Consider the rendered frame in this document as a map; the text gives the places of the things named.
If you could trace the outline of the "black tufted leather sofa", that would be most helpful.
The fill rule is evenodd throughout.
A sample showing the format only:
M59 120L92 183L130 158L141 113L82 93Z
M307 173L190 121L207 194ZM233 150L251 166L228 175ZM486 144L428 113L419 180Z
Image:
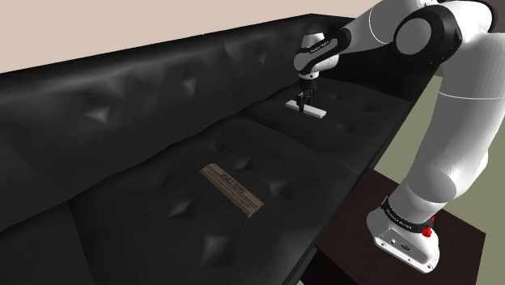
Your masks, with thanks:
M0 74L0 285L295 285L435 74L390 46L299 92L301 15ZM248 218L201 173L264 205Z

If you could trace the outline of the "dark robot stand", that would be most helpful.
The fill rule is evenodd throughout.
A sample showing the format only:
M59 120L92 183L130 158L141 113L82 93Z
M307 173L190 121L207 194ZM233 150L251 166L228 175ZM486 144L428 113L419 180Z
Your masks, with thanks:
M424 274L379 249L366 217L397 186L369 168L316 242L304 285L477 285L486 234L441 210L435 216L440 259Z

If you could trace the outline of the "white remote control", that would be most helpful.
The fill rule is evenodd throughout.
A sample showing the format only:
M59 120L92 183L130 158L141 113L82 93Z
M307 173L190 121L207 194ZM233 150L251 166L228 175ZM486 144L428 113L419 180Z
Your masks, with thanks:
M300 108L298 105L297 105L297 102L295 100L289 100L285 103L285 106L290 108L290 109L293 109L299 113L304 113L304 114L307 114L311 117L315 117L315 118L323 118L327 112L323 109L320 109L320 108L316 108L316 107L313 107L309 104L305 104L303 106L303 108Z

